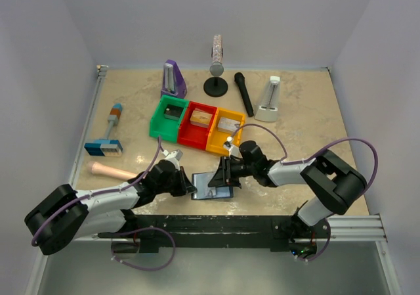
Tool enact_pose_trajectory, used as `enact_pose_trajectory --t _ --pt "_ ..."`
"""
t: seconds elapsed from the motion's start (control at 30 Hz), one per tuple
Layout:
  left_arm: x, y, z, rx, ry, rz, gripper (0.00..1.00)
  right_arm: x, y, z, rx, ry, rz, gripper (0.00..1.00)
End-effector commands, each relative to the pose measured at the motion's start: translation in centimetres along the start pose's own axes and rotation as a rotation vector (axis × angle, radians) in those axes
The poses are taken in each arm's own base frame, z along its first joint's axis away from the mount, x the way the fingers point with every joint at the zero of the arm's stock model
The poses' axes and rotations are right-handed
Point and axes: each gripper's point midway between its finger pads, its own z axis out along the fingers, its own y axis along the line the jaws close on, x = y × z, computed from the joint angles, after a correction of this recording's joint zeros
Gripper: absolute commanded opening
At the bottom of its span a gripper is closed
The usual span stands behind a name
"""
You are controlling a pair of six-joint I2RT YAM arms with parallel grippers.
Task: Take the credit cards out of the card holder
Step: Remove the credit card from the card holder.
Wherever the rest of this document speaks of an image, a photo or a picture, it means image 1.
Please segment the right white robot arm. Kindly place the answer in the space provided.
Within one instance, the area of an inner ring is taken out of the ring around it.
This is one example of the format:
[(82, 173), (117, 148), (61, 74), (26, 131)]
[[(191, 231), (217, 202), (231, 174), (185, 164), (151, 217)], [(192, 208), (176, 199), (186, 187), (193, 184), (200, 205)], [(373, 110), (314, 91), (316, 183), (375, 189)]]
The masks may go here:
[(239, 146), (240, 156), (222, 156), (209, 187), (241, 187), (240, 179), (253, 177), (260, 186), (307, 185), (314, 198), (295, 213), (293, 232), (313, 233), (319, 221), (343, 215), (371, 185), (370, 181), (327, 147), (312, 157), (290, 163), (269, 160), (255, 141)]

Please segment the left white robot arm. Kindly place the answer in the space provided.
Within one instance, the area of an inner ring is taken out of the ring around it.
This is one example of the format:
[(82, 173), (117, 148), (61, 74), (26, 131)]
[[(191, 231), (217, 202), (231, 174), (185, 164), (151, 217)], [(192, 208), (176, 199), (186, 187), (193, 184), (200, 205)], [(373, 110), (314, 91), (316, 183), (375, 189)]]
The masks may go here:
[(194, 193), (195, 186), (182, 166), (160, 160), (136, 177), (114, 187), (75, 190), (63, 184), (43, 199), (25, 218), (31, 245), (46, 256), (79, 237), (99, 233), (131, 236), (136, 221), (128, 211), (151, 203), (157, 195), (178, 197)]

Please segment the navy blue card holder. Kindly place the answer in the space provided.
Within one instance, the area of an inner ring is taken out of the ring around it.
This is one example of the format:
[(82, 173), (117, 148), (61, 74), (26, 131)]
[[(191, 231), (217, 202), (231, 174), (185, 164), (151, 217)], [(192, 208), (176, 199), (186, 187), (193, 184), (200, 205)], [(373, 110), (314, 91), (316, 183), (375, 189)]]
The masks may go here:
[(234, 197), (234, 190), (231, 186), (208, 187), (214, 174), (214, 171), (192, 174), (192, 184), (196, 188), (196, 192), (191, 194), (192, 200), (217, 200)]

